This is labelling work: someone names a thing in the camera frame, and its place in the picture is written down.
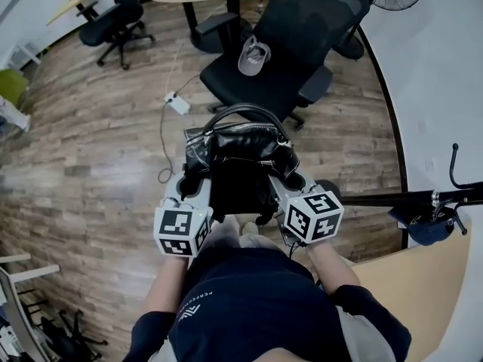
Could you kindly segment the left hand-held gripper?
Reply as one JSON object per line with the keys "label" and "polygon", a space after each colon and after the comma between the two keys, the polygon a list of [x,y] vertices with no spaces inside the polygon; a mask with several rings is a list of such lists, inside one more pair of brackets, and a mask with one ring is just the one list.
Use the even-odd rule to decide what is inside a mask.
{"label": "left hand-held gripper", "polygon": [[211,179],[201,179],[187,196],[182,195],[184,182],[184,176],[171,177],[155,209],[153,237],[166,256],[196,257],[211,232]]}

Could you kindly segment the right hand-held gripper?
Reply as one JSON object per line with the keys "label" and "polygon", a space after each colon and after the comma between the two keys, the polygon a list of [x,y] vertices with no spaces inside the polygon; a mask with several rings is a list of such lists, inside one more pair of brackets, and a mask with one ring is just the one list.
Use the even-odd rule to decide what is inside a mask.
{"label": "right hand-held gripper", "polygon": [[277,202],[275,219],[288,246],[310,245],[337,235],[344,207],[337,195],[304,173],[297,173],[289,185],[270,176]]}

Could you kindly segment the black leather handbag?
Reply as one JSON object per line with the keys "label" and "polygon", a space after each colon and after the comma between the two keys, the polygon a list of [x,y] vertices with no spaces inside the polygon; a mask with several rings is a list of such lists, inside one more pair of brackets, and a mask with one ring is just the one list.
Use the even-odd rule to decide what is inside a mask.
{"label": "black leather handbag", "polygon": [[267,224],[278,206],[270,179],[299,190],[300,160],[294,144],[276,116],[251,103],[239,103],[217,113],[205,126],[187,129],[186,162],[178,186],[186,200],[211,181],[208,205],[214,218],[255,213]]}

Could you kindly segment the black mesh office chair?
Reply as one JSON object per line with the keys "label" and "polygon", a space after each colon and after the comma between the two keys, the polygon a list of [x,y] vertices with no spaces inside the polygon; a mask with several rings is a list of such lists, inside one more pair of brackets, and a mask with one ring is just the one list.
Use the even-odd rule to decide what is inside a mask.
{"label": "black mesh office chair", "polygon": [[294,110],[327,93],[333,73],[325,58],[369,8],[368,0],[269,0],[253,34],[269,47],[270,56],[254,76],[238,67],[245,48],[243,41],[235,40],[238,15],[212,17],[196,30],[199,34],[217,31],[223,53],[202,70],[200,80],[221,106],[252,103],[279,121],[294,119],[300,129],[304,120]]}

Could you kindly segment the person's right forearm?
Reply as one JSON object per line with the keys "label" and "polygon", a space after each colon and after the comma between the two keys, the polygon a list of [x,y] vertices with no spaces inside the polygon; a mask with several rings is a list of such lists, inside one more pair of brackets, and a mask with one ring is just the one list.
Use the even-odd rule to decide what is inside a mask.
{"label": "person's right forearm", "polygon": [[327,241],[310,244],[306,252],[321,281],[324,291],[331,295],[342,286],[360,286],[360,280],[352,268],[337,254]]}

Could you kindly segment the person's left forearm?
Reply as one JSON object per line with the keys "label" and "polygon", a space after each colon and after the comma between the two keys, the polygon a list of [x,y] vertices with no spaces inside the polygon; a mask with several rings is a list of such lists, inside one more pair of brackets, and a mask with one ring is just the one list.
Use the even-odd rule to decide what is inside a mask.
{"label": "person's left forearm", "polygon": [[188,266],[186,257],[168,256],[165,259],[143,303],[142,314],[177,313]]}

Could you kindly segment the black swivel office chair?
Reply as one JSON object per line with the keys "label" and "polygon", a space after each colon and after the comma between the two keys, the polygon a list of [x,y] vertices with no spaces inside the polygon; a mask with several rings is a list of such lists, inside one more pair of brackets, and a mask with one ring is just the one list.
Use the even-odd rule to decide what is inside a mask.
{"label": "black swivel office chair", "polygon": [[124,46],[132,41],[148,39],[155,42],[155,36],[146,32],[142,21],[144,13],[140,0],[114,0],[114,5],[101,15],[83,25],[79,31],[82,44],[95,48],[104,43],[108,49],[97,60],[104,66],[105,58],[117,49],[123,70],[130,69],[124,59]]}

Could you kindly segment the person's gray trouser legs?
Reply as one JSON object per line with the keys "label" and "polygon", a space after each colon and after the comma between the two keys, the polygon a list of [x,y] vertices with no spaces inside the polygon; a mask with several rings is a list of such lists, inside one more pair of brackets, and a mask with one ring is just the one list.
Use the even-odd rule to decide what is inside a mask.
{"label": "person's gray trouser legs", "polygon": [[283,252],[271,239],[261,234],[242,235],[242,228],[235,215],[226,216],[222,222],[216,220],[212,222],[211,232],[205,239],[201,250],[213,248],[262,248]]}

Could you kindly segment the black coat rack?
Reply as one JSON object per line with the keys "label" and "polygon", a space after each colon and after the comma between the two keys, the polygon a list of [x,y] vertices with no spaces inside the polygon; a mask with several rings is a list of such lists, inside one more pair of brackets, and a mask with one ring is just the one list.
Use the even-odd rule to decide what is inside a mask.
{"label": "black coat rack", "polygon": [[426,190],[417,192],[399,192],[379,195],[343,196],[340,202],[347,206],[363,207],[412,207],[416,205],[431,206],[433,208],[432,220],[435,220],[438,212],[443,207],[452,208],[455,212],[454,228],[458,227],[462,235],[468,233],[458,215],[461,207],[473,207],[483,205],[483,181],[474,183],[457,183],[454,178],[454,167],[457,160],[459,145],[452,145],[449,177],[454,190],[441,192],[438,190]]}

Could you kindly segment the person's navy shirt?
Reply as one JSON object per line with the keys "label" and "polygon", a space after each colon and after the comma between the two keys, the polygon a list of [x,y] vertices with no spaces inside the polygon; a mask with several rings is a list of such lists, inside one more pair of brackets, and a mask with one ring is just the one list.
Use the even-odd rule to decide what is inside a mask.
{"label": "person's navy shirt", "polygon": [[362,285],[331,295],[283,252],[213,248],[177,313],[142,314],[123,362],[405,362],[410,331]]}

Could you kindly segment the white power strip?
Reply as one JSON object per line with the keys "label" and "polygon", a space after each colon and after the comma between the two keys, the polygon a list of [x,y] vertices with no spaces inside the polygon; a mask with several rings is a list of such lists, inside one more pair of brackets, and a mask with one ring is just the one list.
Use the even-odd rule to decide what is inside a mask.
{"label": "white power strip", "polygon": [[191,106],[174,91],[168,92],[165,95],[165,102],[179,115],[186,115],[189,113]]}

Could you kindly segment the light wooden desk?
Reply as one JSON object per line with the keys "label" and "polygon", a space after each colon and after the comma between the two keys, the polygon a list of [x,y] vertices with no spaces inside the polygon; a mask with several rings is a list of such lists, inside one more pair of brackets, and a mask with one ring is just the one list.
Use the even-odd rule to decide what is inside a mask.
{"label": "light wooden desk", "polygon": [[431,246],[352,265],[362,286],[410,331],[406,362],[422,362],[440,346],[460,296],[471,240],[471,232],[456,228]]}

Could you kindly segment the gray baseball cap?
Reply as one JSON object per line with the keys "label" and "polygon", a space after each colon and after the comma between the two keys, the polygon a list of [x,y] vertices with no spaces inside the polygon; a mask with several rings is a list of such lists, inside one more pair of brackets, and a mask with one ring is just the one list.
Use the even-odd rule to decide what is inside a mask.
{"label": "gray baseball cap", "polygon": [[248,38],[242,46],[238,58],[238,70],[245,76],[255,76],[271,59],[270,47],[258,41],[255,35]]}

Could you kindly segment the green seat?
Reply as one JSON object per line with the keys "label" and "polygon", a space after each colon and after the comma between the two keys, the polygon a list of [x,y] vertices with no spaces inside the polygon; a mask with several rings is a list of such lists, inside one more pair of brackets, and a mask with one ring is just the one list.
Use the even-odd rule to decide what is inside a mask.
{"label": "green seat", "polygon": [[13,69],[0,70],[0,96],[18,108],[29,88],[29,80]]}

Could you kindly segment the white metal frame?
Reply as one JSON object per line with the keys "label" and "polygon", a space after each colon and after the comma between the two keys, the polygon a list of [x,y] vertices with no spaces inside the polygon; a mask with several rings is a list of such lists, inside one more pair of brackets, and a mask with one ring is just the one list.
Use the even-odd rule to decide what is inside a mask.
{"label": "white metal frame", "polygon": [[13,274],[8,273],[2,268],[4,264],[31,260],[31,258],[29,253],[0,256],[0,290],[5,296],[1,307],[4,309],[6,320],[11,325],[17,341],[26,354],[35,362],[51,362],[41,343],[38,341],[32,325],[29,323],[27,315],[23,310],[16,284],[59,272],[59,265],[47,265]]}

